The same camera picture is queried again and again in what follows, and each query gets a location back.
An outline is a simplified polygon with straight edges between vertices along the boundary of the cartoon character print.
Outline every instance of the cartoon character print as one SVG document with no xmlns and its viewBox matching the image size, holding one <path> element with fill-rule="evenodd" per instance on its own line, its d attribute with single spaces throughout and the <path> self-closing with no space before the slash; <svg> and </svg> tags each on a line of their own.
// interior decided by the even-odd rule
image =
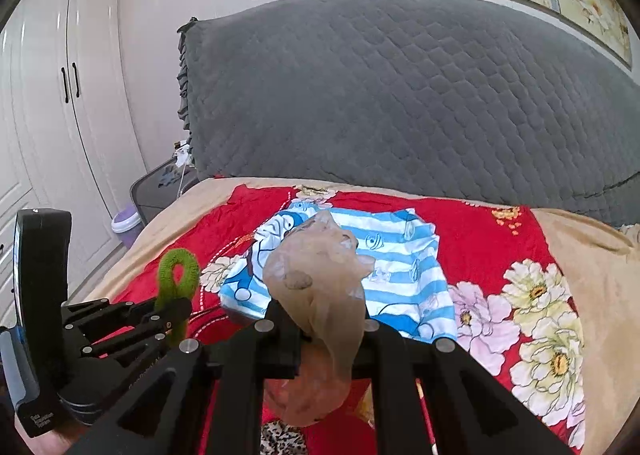
<svg viewBox="0 0 640 455">
<path fill-rule="evenodd" d="M 237 301 L 248 301 L 253 292 L 252 280 L 262 281 L 262 270 L 269 254 L 307 216 L 302 213 L 280 211 L 255 231 L 254 240 L 244 256 L 231 269 L 223 285 L 236 283 L 234 297 Z"/>
</svg>

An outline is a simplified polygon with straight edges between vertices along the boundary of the gray quilted headboard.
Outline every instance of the gray quilted headboard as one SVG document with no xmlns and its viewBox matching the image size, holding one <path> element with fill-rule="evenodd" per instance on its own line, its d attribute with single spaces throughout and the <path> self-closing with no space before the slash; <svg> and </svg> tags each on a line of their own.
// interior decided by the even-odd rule
<svg viewBox="0 0 640 455">
<path fill-rule="evenodd" d="M 640 88 L 525 13 L 282 0 L 180 32 L 179 113 L 200 178 L 316 178 L 640 222 Z"/>
</svg>

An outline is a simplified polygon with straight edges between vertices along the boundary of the beige blanket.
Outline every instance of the beige blanket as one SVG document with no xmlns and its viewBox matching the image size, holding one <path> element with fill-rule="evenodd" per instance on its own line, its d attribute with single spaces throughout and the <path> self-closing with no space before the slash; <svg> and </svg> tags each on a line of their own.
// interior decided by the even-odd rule
<svg viewBox="0 0 640 455">
<path fill-rule="evenodd" d="M 142 231 L 133 247 L 104 277 L 90 299 L 114 297 L 234 188 L 305 184 L 340 191 L 369 191 L 406 198 L 394 190 L 300 179 L 209 179 L 188 191 Z M 640 244 L 595 220 L 569 212 L 534 209 L 551 254 L 570 283 L 584 328 L 584 393 L 587 402 L 583 455 L 601 455 L 640 397 Z"/>
</svg>

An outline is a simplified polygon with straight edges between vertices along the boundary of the translucent plastic bag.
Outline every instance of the translucent plastic bag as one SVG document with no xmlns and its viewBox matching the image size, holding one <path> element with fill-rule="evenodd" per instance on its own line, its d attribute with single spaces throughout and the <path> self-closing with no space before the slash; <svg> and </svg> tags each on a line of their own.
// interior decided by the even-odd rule
<svg viewBox="0 0 640 455">
<path fill-rule="evenodd" d="M 357 239 L 331 213 L 316 213 L 293 229 L 269 256 L 263 280 L 310 338 L 300 375 L 265 382 L 265 399 L 287 424 L 309 425 L 338 408 L 351 383 L 351 366 L 364 334 L 361 281 L 375 260 L 357 255 Z"/>
</svg>

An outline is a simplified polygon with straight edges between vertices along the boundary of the white wardrobe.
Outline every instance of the white wardrobe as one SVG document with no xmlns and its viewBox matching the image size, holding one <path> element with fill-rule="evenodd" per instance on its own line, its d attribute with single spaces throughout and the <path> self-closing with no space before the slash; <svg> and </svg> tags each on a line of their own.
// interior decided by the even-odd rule
<svg viewBox="0 0 640 455">
<path fill-rule="evenodd" d="M 0 53 L 4 324 L 13 305 L 15 212 L 71 212 L 71 294 L 118 247 L 111 217 L 146 170 L 122 79 L 118 0 L 21 0 Z"/>
</svg>

